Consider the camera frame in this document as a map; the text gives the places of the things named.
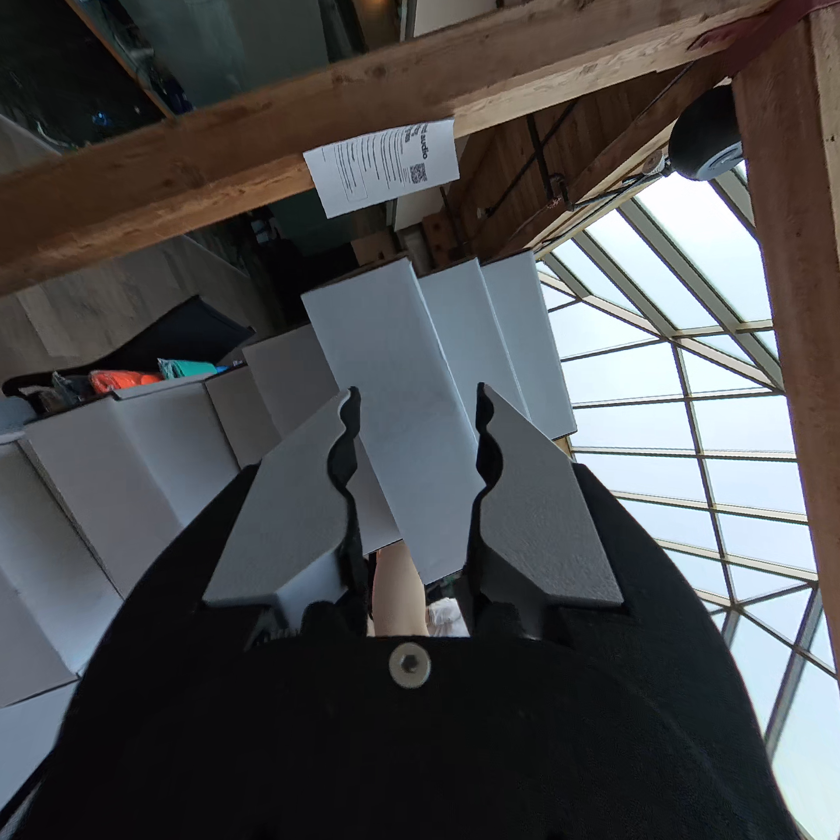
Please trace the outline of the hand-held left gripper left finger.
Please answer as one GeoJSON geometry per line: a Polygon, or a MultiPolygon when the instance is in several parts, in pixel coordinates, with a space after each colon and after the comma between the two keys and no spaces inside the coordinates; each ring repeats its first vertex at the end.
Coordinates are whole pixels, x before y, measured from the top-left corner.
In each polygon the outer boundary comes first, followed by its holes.
{"type": "Polygon", "coordinates": [[[349,483],[361,394],[341,391],[261,459],[203,594],[211,607],[268,606],[301,630],[317,602],[341,603],[365,634],[368,568],[349,483]]]}

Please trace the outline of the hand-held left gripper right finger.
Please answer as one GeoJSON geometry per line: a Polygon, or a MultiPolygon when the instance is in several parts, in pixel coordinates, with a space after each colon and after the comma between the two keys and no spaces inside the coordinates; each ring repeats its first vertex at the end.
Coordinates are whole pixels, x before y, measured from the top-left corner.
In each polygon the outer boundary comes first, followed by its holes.
{"type": "Polygon", "coordinates": [[[467,544],[467,627],[563,637],[563,609],[625,599],[570,458],[489,384],[476,394],[476,469],[467,544]]]}

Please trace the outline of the stack of white boxes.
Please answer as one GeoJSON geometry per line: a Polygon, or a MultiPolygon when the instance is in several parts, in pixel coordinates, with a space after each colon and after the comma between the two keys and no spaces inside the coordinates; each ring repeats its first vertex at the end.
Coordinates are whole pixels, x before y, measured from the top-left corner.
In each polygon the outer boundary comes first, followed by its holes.
{"type": "Polygon", "coordinates": [[[479,382],[492,385],[549,438],[576,427],[537,262],[530,252],[481,266],[472,259],[417,279],[406,259],[307,294],[316,322],[252,344],[245,370],[184,385],[139,385],[127,395],[30,424],[2,444],[2,566],[43,634],[83,673],[115,596],[127,597],[161,552],[238,472],[268,453],[339,392],[355,384],[365,409],[407,443],[411,464],[385,457],[384,433],[363,432],[350,491],[366,553],[403,538],[421,579],[462,567],[467,490],[456,478],[476,460],[459,431],[440,490],[420,487],[420,454],[444,463],[446,433],[408,426],[396,377],[465,421],[479,382]],[[328,301],[321,307],[321,291],[328,301]]]}

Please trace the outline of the white cardboard box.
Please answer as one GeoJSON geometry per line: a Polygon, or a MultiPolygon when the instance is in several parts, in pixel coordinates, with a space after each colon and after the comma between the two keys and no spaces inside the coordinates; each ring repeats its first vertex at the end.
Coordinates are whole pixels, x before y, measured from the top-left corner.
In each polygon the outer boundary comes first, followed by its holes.
{"type": "Polygon", "coordinates": [[[360,438],[422,581],[460,571],[484,482],[478,441],[407,258],[301,296],[335,381],[360,392],[360,438]]]}

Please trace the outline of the glass skylight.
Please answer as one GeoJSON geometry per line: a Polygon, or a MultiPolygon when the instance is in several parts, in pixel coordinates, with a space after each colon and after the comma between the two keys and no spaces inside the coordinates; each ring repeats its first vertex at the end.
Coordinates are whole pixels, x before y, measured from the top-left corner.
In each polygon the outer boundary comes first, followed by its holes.
{"type": "Polygon", "coordinates": [[[748,178],[654,178],[537,269],[572,458],[717,625],[801,835],[838,838],[838,671],[748,178]]]}

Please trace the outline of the large black container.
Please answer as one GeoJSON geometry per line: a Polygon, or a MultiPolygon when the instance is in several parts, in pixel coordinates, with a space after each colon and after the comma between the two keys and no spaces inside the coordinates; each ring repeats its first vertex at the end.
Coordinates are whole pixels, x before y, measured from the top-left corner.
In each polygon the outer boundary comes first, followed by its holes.
{"type": "Polygon", "coordinates": [[[93,362],[58,370],[62,376],[94,371],[159,373],[158,360],[219,363],[256,335],[199,296],[188,298],[128,342],[93,362]]]}

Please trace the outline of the orange packet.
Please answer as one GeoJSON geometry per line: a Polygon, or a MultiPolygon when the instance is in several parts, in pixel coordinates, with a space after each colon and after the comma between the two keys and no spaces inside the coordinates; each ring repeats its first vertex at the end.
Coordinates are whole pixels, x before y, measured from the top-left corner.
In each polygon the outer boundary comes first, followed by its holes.
{"type": "Polygon", "coordinates": [[[92,390],[98,395],[165,381],[160,373],[141,371],[91,371],[87,378],[92,390]]]}

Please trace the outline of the wooden beam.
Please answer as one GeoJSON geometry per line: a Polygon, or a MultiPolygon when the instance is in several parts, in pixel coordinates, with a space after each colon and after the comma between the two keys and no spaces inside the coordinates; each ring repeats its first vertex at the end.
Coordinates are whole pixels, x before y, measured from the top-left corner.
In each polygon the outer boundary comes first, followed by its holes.
{"type": "Polygon", "coordinates": [[[761,1],[504,7],[2,177],[1,293],[313,187],[305,151],[454,118],[455,136],[713,55],[761,1]]]}

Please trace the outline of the white paper notice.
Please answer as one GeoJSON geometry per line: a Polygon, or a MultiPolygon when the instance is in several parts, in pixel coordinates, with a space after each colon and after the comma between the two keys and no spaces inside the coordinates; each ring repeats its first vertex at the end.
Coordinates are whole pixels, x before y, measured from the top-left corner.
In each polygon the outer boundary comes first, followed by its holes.
{"type": "Polygon", "coordinates": [[[303,153],[326,218],[459,178],[455,120],[385,129],[303,153]]]}

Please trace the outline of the black round speaker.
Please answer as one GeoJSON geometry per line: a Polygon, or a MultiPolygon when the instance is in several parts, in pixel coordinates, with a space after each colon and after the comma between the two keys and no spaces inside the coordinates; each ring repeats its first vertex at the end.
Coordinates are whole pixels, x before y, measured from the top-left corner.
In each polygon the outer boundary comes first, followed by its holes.
{"type": "Polygon", "coordinates": [[[731,86],[705,91],[679,116],[668,141],[673,169],[694,182],[708,182],[744,160],[731,86]]]}

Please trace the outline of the wooden post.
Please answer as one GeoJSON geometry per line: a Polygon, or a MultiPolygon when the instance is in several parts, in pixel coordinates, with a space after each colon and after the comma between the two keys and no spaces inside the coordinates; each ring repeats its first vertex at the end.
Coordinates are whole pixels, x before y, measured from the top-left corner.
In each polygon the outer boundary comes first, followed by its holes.
{"type": "Polygon", "coordinates": [[[839,650],[839,11],[733,80],[823,606],[839,650]]]}

